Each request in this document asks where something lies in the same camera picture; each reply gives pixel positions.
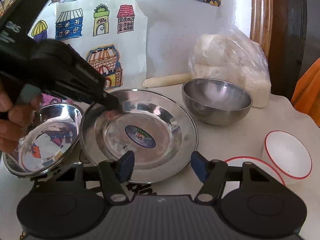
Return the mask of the person's left hand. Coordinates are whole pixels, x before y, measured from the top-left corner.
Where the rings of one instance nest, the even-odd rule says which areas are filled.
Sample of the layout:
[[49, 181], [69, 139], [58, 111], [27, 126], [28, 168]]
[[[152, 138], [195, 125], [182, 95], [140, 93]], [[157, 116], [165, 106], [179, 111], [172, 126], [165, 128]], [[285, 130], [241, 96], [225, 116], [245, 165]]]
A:
[[17, 147], [20, 138], [26, 135], [42, 99], [42, 94], [37, 94], [28, 105], [13, 105], [1, 84], [1, 112], [8, 114], [8, 120], [1, 119], [2, 152], [11, 153]]

